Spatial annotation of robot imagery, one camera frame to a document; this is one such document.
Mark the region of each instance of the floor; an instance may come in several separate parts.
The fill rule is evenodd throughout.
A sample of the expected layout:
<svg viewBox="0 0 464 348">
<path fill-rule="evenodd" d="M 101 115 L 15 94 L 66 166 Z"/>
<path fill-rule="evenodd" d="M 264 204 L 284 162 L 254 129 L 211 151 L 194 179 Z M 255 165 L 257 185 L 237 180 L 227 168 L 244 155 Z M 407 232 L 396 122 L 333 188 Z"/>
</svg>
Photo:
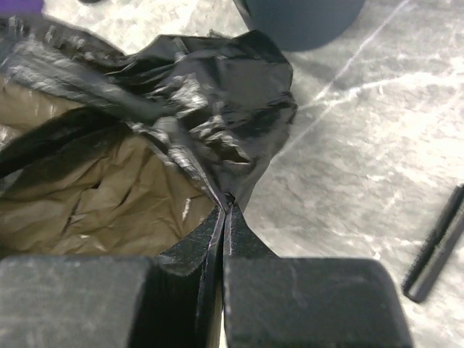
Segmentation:
<svg viewBox="0 0 464 348">
<path fill-rule="evenodd" d="M 128 53 L 159 33 L 246 31 L 232 0 L 46 0 Z M 397 283 L 464 182 L 464 0 L 368 0 L 323 48 L 288 54 L 291 140 L 246 210 L 281 256 L 380 260 Z M 464 240 L 430 300 L 402 297 L 417 347 L 464 347 Z"/>
</svg>

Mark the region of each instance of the black cylindrical object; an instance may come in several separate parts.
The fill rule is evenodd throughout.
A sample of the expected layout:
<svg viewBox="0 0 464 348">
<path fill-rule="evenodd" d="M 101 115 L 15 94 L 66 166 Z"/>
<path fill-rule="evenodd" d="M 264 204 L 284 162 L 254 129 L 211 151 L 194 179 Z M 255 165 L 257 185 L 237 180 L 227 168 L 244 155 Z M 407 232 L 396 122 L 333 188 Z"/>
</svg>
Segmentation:
<svg viewBox="0 0 464 348">
<path fill-rule="evenodd" d="M 365 0 L 234 0 L 250 29 L 268 34 L 287 51 L 322 46 L 341 35 Z"/>
</svg>

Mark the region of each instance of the shiny black plastic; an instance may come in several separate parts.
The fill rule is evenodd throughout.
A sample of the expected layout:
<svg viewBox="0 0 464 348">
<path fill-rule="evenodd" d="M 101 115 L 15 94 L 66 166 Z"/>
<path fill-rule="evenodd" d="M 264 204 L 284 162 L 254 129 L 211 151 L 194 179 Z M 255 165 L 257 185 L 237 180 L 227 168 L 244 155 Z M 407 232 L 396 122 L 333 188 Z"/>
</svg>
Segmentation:
<svg viewBox="0 0 464 348">
<path fill-rule="evenodd" d="M 126 56 L 58 22 L 4 17 L 0 75 L 83 104 L 81 114 L 99 115 L 83 123 L 87 131 L 92 122 L 101 129 L 108 115 L 127 123 L 154 144 L 165 164 L 181 167 L 223 209 L 228 206 L 224 193 L 244 208 L 288 138 L 297 110 L 289 92 L 292 68 L 258 31 L 237 38 L 159 36 L 143 51 Z M 60 118 L 63 127 L 65 118 Z M 7 146 L 0 152 L 2 176 L 37 159 L 27 147 L 47 141 L 48 149 L 59 151 L 65 140 L 52 132 L 56 125 L 41 128 L 37 138 L 26 134 L 9 144 L 24 151 L 13 153 Z M 68 132 L 62 134 L 69 138 Z M 25 140 L 27 146 L 19 144 Z"/>
</svg>

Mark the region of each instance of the tabletop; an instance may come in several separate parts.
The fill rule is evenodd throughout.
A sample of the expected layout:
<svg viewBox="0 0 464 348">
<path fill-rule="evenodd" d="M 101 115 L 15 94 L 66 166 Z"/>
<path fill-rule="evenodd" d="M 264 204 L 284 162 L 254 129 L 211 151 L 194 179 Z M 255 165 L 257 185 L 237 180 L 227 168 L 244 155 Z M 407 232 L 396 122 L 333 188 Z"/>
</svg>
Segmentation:
<svg viewBox="0 0 464 348">
<path fill-rule="evenodd" d="M 127 53 L 160 33 L 247 31 L 232 0 L 46 0 Z M 464 182 L 464 0 L 367 0 L 341 37 L 287 53 L 299 114 L 245 215 L 280 256 L 369 257 L 396 284 Z M 464 241 L 427 303 L 400 295 L 417 347 L 464 347 Z"/>
</svg>

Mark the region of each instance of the plastic bag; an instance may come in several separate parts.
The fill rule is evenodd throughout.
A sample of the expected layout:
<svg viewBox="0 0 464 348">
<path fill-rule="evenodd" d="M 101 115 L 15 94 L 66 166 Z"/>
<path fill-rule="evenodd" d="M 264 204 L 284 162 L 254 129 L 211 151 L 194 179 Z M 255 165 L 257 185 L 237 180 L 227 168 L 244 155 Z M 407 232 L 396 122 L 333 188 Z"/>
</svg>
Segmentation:
<svg viewBox="0 0 464 348">
<path fill-rule="evenodd" d="M 97 153 L 101 134 L 130 128 L 148 140 L 165 166 L 182 169 L 223 209 L 231 200 L 244 208 L 287 140 L 297 110 L 289 92 L 291 66 L 259 32 L 238 38 L 160 36 L 125 56 L 58 22 L 5 17 L 0 78 L 4 92 L 24 88 L 23 98 L 38 105 L 22 128 L 14 127 L 11 108 L 0 105 L 3 195 L 24 168 L 92 136 L 96 142 L 89 144 Z M 12 108 L 28 105 L 20 100 Z"/>
</svg>

